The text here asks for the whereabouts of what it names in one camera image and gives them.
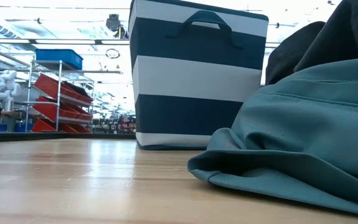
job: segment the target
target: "navy and white striped bin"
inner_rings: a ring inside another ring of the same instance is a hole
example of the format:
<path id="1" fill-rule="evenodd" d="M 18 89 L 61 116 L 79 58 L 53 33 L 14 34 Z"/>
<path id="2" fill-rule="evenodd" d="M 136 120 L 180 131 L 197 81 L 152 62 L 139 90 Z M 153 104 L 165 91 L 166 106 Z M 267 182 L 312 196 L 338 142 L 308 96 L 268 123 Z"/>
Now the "navy and white striped bin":
<path id="1" fill-rule="evenodd" d="M 269 19 L 178 0 L 134 0 L 129 35 L 142 149 L 205 149 L 260 86 Z"/>

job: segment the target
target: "wooden floor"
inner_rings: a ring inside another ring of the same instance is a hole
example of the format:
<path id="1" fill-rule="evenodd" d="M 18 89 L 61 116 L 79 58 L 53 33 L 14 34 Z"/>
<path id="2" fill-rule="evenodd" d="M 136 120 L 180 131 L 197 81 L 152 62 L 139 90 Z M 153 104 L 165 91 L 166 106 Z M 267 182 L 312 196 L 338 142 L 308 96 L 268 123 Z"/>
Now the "wooden floor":
<path id="1" fill-rule="evenodd" d="M 0 143 L 0 223 L 358 223 L 358 217 L 217 189 L 135 141 Z"/>

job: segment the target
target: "blue bin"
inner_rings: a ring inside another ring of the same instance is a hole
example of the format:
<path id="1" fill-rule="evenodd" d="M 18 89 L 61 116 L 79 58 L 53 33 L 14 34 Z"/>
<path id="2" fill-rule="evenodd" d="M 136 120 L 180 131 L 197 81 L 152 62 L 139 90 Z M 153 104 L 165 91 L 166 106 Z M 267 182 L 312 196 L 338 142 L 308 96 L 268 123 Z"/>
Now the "blue bin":
<path id="1" fill-rule="evenodd" d="M 83 58 L 71 49 L 36 49 L 35 55 L 38 61 L 59 61 L 62 60 L 68 66 L 63 66 L 63 70 L 82 70 Z M 39 63 L 51 70 L 58 70 L 59 64 Z"/>

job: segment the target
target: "ceiling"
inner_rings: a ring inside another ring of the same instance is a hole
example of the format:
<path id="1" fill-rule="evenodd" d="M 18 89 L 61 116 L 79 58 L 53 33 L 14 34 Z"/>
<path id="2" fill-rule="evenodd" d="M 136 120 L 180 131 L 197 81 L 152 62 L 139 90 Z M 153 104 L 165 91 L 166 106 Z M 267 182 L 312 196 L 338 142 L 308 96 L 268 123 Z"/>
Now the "ceiling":
<path id="1" fill-rule="evenodd" d="M 326 21 L 338 1 L 327 0 L 188 0 L 230 9 L 265 14 L 270 19 L 267 42 L 281 42 L 301 27 L 314 21 Z M 127 27 L 131 0 L 0 0 L 0 38 L 22 39 L 115 39 L 106 26 L 110 14 L 118 14 Z M 84 70 L 119 70 L 119 73 L 86 73 L 76 77 L 105 81 L 95 87 L 98 94 L 120 96 L 118 102 L 134 110 L 131 60 L 128 45 L 35 45 L 42 49 L 73 49 L 84 58 Z M 30 63 L 34 46 L 0 44 L 0 51 Z M 120 57 L 110 59 L 106 51 L 114 48 Z M 0 57 L 0 67 L 5 59 Z"/>

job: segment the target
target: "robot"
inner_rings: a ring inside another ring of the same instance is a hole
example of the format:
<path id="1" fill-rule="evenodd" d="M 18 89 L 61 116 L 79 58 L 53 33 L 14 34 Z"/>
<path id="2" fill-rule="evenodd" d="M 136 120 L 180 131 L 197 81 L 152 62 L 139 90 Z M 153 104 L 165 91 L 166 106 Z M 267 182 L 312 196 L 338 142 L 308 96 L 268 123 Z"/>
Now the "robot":
<path id="1" fill-rule="evenodd" d="M 16 71 L 5 70 L 0 75 L 0 111 L 11 111 L 13 108 L 14 96 L 19 96 L 21 93 L 20 84 L 15 82 Z"/>

